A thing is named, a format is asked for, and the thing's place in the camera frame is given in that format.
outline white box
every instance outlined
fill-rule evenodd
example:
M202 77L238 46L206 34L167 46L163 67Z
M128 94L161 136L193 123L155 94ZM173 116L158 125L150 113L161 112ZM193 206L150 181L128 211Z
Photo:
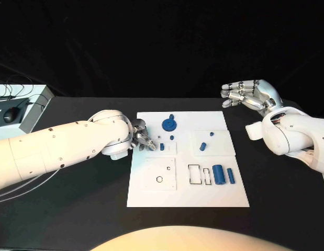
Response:
M54 94L50 91L47 85L34 85L34 89L33 89L33 85L24 85L25 86L24 90L22 90L22 85L8 85L8 87L9 86L12 87L14 96L17 94L20 95L28 94L27 96L17 97L15 99L31 97L30 102L37 102L47 107L47 104L48 104L47 99L51 100L51 98L54 97ZM9 96L11 94L9 90L5 88L5 85L0 85L0 95L5 94L5 96ZM8 126L0 127L0 140L30 133L38 122L41 114L43 114L41 106L38 104L30 105L27 107L22 122L20 124L11 124Z

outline white board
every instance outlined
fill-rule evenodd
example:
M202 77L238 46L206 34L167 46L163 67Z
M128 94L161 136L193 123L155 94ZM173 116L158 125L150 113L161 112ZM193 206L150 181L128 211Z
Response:
M173 132L163 129L163 121L170 114L177 121ZM139 151L137 147L134 150L128 207L249 207L223 112L139 112L138 118L147 122L158 149ZM207 143L205 151L200 151L202 141ZM193 177L199 177L196 172L200 172L202 185L190 182L190 165L199 165L193 168ZM215 183L213 165L223 166L223 185ZM236 184L229 182L228 168L233 170Z

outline computer mouse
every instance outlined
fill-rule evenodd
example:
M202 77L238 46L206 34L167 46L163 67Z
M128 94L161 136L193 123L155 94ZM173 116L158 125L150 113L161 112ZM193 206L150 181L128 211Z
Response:
M17 119L17 116L20 115L21 112L21 108L20 107L11 107L4 115L4 120L7 123L14 122L14 120Z

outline gray cable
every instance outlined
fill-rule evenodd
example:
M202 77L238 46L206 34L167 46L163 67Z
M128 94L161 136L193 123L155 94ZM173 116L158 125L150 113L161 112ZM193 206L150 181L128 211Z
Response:
M4 195L8 195L9 193L12 193L12 192L15 192L15 191L18 191L22 187L25 187L37 178L40 178L41 177L41 175L40 176L37 176L33 180L30 180L25 184L22 184L20 187L17 187L15 189L12 189L11 191L8 191L8 192L5 192L5 193L2 193L0 194L0 196L4 196Z
M11 200L11 199L15 199L17 197L25 195L27 193L30 193L33 190L35 190L51 178L53 176L57 174L57 172L60 171L60 169L53 173L53 175L33 188L30 189L27 192L24 192L22 194L5 199L5 200L0 200L0 202L7 201L7 200Z

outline blue shape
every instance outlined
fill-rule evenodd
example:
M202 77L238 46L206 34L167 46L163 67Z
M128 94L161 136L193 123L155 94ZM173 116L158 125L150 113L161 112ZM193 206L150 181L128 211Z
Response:
M229 174L231 184L235 184L235 178L233 178L232 168L228 168L228 174Z
M163 128L167 132L173 132L177 128L176 116L171 114L170 118L163 122Z
M222 165L215 165L213 166L213 176L215 176L215 183L218 185L226 184L225 171L223 171L223 166Z
M202 147L200 147L200 150L202 150L202 151L206 150L206 146L207 146L207 144L206 144L206 142L203 142Z

